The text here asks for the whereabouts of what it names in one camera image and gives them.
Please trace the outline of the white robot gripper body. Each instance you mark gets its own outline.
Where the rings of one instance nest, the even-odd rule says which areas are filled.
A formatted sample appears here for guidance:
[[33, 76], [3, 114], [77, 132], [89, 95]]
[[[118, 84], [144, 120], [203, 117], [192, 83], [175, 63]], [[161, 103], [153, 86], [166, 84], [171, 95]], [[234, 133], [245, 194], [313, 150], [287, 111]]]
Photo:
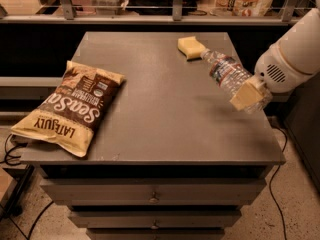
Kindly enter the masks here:
[[315, 75], [315, 52], [303, 47], [286, 50], [274, 43], [258, 59], [255, 74], [271, 92], [290, 92]]

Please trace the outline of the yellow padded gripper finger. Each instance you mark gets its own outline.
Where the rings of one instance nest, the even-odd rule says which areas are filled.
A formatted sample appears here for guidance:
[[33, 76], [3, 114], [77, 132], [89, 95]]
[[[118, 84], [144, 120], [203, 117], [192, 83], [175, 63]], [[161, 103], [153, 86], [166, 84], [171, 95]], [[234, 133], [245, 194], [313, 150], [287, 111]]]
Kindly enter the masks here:
[[244, 110], [253, 105], [260, 104], [269, 94], [265, 83], [257, 76], [252, 76], [244, 81], [230, 100], [238, 110]]

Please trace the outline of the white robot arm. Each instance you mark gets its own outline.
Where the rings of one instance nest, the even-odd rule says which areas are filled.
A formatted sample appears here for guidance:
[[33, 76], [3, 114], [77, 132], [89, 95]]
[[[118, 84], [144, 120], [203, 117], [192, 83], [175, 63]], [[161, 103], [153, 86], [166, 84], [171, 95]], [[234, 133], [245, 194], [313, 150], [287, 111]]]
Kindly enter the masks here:
[[238, 110], [253, 105], [259, 109], [272, 99], [272, 93], [287, 93], [320, 71], [320, 0], [277, 42], [263, 53], [254, 75], [232, 96]]

